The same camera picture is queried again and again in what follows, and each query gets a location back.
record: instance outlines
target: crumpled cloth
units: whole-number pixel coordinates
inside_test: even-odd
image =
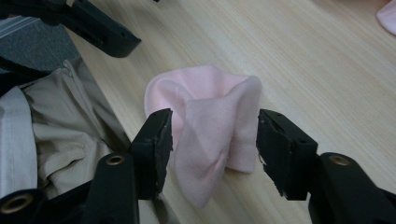
[[[166,72],[148,84],[146,115],[174,111],[169,164],[195,206],[207,204],[225,167],[253,172],[261,92],[257,77],[227,74],[212,65]]]

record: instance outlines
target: black plastic part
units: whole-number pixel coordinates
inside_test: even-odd
[[[304,201],[318,143],[282,114],[262,109],[256,144],[280,195]]]
[[[0,223],[42,223],[41,208],[47,197],[39,189],[19,190],[0,200]]]
[[[139,223],[134,184],[130,153],[103,157],[96,168],[81,223]]]
[[[0,20],[5,20],[9,17],[8,13],[0,12]]]
[[[36,17],[47,24],[61,23],[104,53],[122,58],[140,43],[128,29],[110,19],[87,0],[76,0],[73,6],[62,1],[0,0],[0,14]]]
[[[2,56],[0,56],[0,68],[8,72],[18,74],[18,76],[26,79],[36,80],[50,74],[48,71],[37,71],[18,63],[14,63]]]
[[[388,198],[388,200],[393,204],[393,207],[396,208],[396,194],[390,193],[387,190],[381,189],[384,195]]]
[[[85,210],[91,181],[49,200],[47,223],[79,223]]]
[[[337,164],[333,156],[347,163]],[[322,154],[316,179],[309,204],[313,223],[396,223],[396,208],[389,200],[394,195],[384,194],[351,158]]]
[[[156,199],[163,190],[173,145],[171,118],[170,109],[152,113],[131,144],[141,200]]]

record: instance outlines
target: wooden table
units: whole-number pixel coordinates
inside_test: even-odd
[[[214,64],[253,75],[261,108],[286,115],[318,152],[355,159],[396,192],[396,38],[375,13],[383,0],[92,0],[143,42],[125,59],[71,34],[125,132],[145,120],[146,85],[180,67]],[[279,197],[262,170],[226,170],[205,209],[190,205],[172,172],[164,194],[181,223],[309,223],[307,202]]]

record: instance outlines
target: metal screw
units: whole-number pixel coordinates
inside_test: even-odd
[[[341,157],[341,156],[335,156],[335,155],[333,155],[333,156],[330,156],[329,159],[330,159],[330,161],[332,161],[332,162],[334,162],[335,164],[338,164],[338,165],[345,165],[345,166],[347,166],[347,165],[350,164],[350,161],[349,161],[349,160],[347,160],[346,158]]]
[[[108,165],[118,165],[125,161],[125,158],[122,156],[112,156],[106,160]]]
[[[3,214],[11,214],[18,211],[21,211],[27,205],[29,205],[33,201],[33,196],[29,193],[25,193],[22,195],[15,196],[8,200],[1,206],[1,213]]]

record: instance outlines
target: cloth fold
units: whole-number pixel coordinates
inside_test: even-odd
[[[145,112],[171,108],[174,149],[170,166],[187,199],[204,207],[225,167],[250,173],[256,157],[258,78],[212,65],[156,76],[145,94]]]
[[[29,105],[17,87],[0,98],[0,198],[37,187],[37,156]]]
[[[35,135],[38,187],[49,198],[93,179],[96,164],[130,141],[85,63],[64,61],[22,88]]]
[[[393,35],[396,35],[396,1],[391,0],[384,7],[382,7],[377,13],[381,25],[387,29]]]

